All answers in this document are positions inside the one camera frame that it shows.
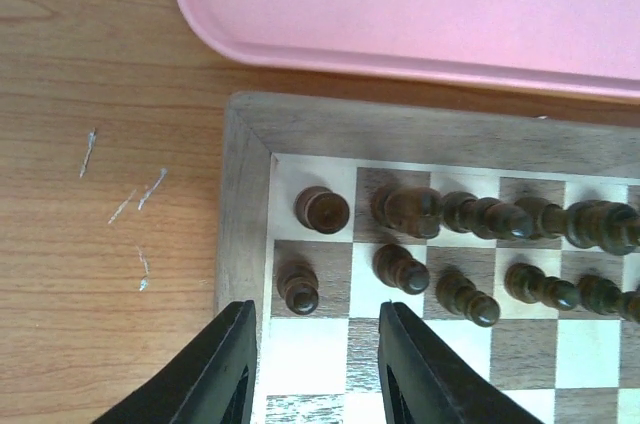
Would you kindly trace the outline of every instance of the pink plastic tray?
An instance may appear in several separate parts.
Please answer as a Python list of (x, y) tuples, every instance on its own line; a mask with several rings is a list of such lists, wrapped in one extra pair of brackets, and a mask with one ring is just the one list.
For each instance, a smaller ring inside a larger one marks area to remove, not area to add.
[(178, 0), (246, 63), (640, 97), (640, 0)]

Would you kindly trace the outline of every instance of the chessboard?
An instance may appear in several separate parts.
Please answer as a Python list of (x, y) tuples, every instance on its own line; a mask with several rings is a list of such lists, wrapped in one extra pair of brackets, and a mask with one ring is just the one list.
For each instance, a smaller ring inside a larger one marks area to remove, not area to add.
[[(427, 242), (381, 228), (369, 209), (373, 193), (390, 183), (506, 202), (541, 196), (564, 206), (605, 199), (637, 207), (639, 179), (293, 154), (274, 154), (271, 166), (253, 422), (384, 423), (378, 316), (389, 300), (407, 304), (480, 376), (542, 422), (640, 422), (640, 326), (584, 309), (524, 304), (503, 284), (510, 264), (528, 262), (573, 283), (597, 274), (635, 290), (640, 253), (616, 257), (564, 239), (482, 240), (446, 229)], [(307, 229), (294, 215), (298, 193), (317, 185), (349, 204), (349, 222), (336, 234)], [(375, 277), (372, 256), (390, 237), (428, 267), (425, 293), (407, 295)], [(319, 280), (318, 308), (305, 317), (286, 308), (274, 283), (278, 266), (294, 257), (310, 263)], [(438, 304), (435, 284), (451, 266), (500, 304), (495, 326), (478, 327)]]

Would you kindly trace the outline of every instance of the chess piece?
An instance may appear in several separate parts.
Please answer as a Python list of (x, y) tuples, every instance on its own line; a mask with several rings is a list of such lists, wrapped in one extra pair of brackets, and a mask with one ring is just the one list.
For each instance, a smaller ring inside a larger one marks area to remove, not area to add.
[(278, 268), (278, 294), (294, 314), (307, 316), (318, 307), (318, 278), (304, 261), (288, 262)]
[(493, 197), (478, 199), (468, 192), (446, 194), (442, 216), (448, 229), (473, 232), (481, 239), (526, 239), (533, 233), (533, 219), (520, 207)]
[(376, 251), (373, 272), (387, 286), (407, 294), (420, 294), (429, 286), (427, 267), (396, 244), (387, 244)]
[(555, 239), (566, 232), (567, 215), (562, 207), (542, 198), (523, 197), (515, 202), (533, 219), (531, 239)]
[(617, 314), (627, 321), (640, 323), (640, 293), (622, 292), (613, 281), (598, 276), (584, 276), (578, 289), (585, 309), (596, 314)]
[(295, 214), (300, 223), (321, 234), (335, 234), (349, 221), (349, 205), (342, 196), (322, 186), (302, 191), (296, 198)]
[(458, 271), (445, 274), (436, 286), (436, 298), (452, 314), (462, 315), (480, 327), (491, 327), (500, 318), (500, 306)]
[(527, 304), (542, 302), (547, 307), (570, 311), (580, 304), (580, 292), (569, 281), (546, 277), (536, 266), (517, 263), (509, 267), (504, 280), (507, 292)]
[(418, 239), (440, 233), (440, 193), (430, 187), (385, 186), (371, 200), (378, 224)]
[(640, 214), (628, 204), (580, 201), (567, 209), (565, 237), (579, 249), (624, 256), (640, 245)]

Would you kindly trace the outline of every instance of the wooden table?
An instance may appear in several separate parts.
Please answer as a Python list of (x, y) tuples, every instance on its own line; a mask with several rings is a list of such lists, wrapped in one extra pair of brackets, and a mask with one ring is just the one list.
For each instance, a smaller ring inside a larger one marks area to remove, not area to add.
[[(175, 0), (0, 0), (0, 69), (3, 422), (87, 422), (211, 319), (232, 92), (640, 126), (630, 102), (248, 68), (202, 44)], [(143, 210), (107, 225), (163, 167)], [(136, 246), (151, 267), (143, 292)]]

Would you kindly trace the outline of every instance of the chessboard border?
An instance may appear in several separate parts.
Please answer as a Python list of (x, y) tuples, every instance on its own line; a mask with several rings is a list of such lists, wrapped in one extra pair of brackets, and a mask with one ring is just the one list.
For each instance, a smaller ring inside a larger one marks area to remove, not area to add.
[[(510, 105), (509, 96), (496, 97)], [(262, 316), (269, 183), (277, 154), (640, 178), (637, 129), (261, 92), (225, 115), (214, 313)], [(260, 346), (261, 329), (258, 329)]]

